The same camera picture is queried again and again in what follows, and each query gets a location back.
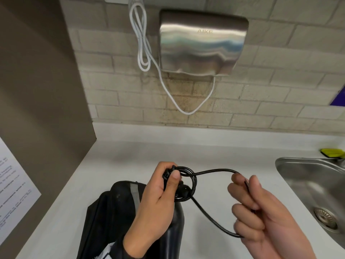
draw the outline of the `brick wall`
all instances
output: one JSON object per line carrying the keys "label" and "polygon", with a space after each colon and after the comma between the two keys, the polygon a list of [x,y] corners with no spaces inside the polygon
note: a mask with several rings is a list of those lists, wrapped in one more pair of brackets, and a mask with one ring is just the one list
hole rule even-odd
{"label": "brick wall", "polygon": [[[145,0],[157,56],[160,6],[243,15],[246,44],[231,76],[191,116],[179,113],[153,66],[137,65],[126,5],[61,0],[94,122],[345,134],[345,107],[328,106],[345,84],[345,0]],[[211,78],[163,74],[186,111]]]}

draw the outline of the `purple object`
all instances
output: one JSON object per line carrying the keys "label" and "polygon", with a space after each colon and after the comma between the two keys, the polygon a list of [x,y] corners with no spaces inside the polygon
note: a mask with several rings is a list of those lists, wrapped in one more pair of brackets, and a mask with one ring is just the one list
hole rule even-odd
{"label": "purple object", "polygon": [[345,87],[339,92],[336,98],[331,102],[330,105],[334,106],[345,106]]}

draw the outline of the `white countertop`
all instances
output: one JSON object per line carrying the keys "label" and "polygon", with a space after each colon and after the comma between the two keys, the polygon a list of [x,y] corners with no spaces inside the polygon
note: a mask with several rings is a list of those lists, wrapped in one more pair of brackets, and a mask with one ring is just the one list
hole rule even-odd
{"label": "white countertop", "polygon": [[[17,259],[75,259],[87,207],[117,181],[147,183],[159,161],[174,161],[195,172],[230,168],[247,178],[256,174],[262,186],[290,210],[318,259],[345,258],[345,250],[315,221],[277,172],[275,160],[280,157],[320,158],[322,155],[317,151],[288,149],[97,140]],[[231,175],[220,172],[199,176],[194,195],[204,209],[227,229],[233,229],[235,222],[231,213],[235,200],[227,192]],[[218,230],[192,201],[183,202],[182,206],[185,226],[181,259],[252,258],[239,239]]]}

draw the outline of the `black bag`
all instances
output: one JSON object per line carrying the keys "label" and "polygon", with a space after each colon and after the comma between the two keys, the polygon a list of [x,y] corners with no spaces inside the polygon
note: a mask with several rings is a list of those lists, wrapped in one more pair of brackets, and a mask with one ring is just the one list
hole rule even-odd
{"label": "black bag", "polygon": [[[145,184],[114,183],[86,212],[77,259],[94,259],[110,243],[125,235],[141,201]],[[149,248],[147,259],[178,259],[184,226],[183,210],[175,203],[174,216],[165,234]]]}

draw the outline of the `hand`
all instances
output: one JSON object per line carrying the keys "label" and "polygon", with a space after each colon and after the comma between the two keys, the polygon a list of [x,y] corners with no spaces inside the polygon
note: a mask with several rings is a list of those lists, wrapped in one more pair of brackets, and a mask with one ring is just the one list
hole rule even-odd
{"label": "hand", "polygon": [[164,191],[163,173],[172,162],[160,162],[142,194],[136,217],[123,239],[123,247],[134,258],[145,255],[150,246],[168,229],[174,215],[175,192],[180,172],[174,170]]}
{"label": "hand", "polygon": [[232,207],[237,218],[234,229],[244,237],[242,243],[254,259],[316,259],[307,237],[288,209],[261,187],[255,175],[249,179],[250,194],[241,174],[233,174],[231,179],[233,183],[228,191],[242,203]]}

